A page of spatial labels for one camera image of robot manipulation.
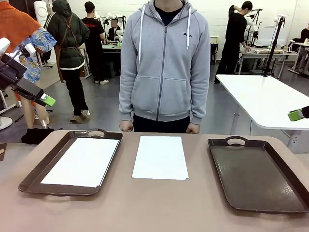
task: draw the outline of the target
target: black hair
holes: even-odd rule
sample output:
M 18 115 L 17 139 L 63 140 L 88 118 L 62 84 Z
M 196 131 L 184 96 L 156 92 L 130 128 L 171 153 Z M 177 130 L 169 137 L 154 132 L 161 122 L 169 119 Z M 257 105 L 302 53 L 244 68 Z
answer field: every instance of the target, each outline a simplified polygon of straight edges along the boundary
M 253 8 L 252 2 L 250 1 L 245 1 L 241 7 L 242 10 L 244 9 L 248 9 L 249 11 L 251 11 Z
M 95 9 L 95 5 L 92 2 L 88 1 L 85 3 L 85 9 L 86 9 L 86 12 L 90 14 Z

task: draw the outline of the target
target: stack of paper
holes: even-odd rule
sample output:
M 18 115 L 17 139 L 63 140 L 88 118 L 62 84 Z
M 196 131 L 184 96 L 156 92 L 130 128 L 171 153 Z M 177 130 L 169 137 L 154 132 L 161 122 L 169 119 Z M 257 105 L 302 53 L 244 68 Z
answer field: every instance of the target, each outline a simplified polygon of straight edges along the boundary
M 132 177 L 188 179 L 181 137 L 141 136 Z
M 118 143 L 114 139 L 77 138 L 41 183 L 96 188 Z

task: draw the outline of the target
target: person in dark green jacket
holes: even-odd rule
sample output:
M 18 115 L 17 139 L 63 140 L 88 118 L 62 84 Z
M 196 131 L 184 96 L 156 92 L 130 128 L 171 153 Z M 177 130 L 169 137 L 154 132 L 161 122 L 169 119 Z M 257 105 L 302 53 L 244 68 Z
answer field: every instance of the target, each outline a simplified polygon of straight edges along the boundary
M 79 76 L 85 60 L 78 48 L 88 39 L 89 29 L 66 0 L 53 2 L 53 13 L 48 16 L 45 28 L 57 40 L 55 51 L 60 79 L 65 80 L 74 107 L 71 121 L 79 121 L 80 116 L 90 115 Z

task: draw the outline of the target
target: black tray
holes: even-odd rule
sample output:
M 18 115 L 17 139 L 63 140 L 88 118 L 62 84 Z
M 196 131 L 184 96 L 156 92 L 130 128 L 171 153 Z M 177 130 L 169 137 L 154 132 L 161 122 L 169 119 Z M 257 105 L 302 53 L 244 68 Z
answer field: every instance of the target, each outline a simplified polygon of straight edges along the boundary
M 241 144 L 228 144 L 240 139 Z M 239 136 L 208 144 L 228 203 L 235 209 L 265 213 L 309 212 L 309 192 L 266 141 Z
M 118 149 L 119 143 L 123 135 L 121 133 L 106 132 L 101 129 L 92 129 L 89 131 L 70 131 L 60 142 L 42 159 L 42 161 L 28 174 L 28 176 L 20 183 L 19 190 L 27 193 L 40 193 L 54 196 L 92 196 L 99 192 L 103 180 L 108 172 L 109 166 Z M 71 185 L 51 185 L 41 184 L 55 164 L 61 159 L 68 148 L 75 142 L 77 138 L 96 138 L 96 139 L 116 139 L 119 140 L 117 148 L 111 158 L 107 170 L 102 178 L 101 184 L 96 188 L 71 186 Z

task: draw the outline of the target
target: dark green jacket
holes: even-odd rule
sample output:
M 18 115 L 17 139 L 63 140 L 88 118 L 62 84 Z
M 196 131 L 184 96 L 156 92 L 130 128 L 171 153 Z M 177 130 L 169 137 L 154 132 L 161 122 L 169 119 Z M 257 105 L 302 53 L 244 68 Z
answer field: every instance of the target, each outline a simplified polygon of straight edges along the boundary
M 89 37 L 88 27 L 72 12 L 69 3 L 66 0 L 56 0 L 53 2 L 53 13 L 48 16 L 45 28 L 57 40 L 57 45 L 60 45 L 66 31 L 67 25 L 63 17 L 69 22 L 71 14 L 73 14 L 73 17 L 70 26 L 78 45 L 82 45 Z M 59 66 L 61 69 L 74 70 L 84 64 L 84 57 L 75 47 L 75 44 L 73 34 L 68 29 L 60 53 Z

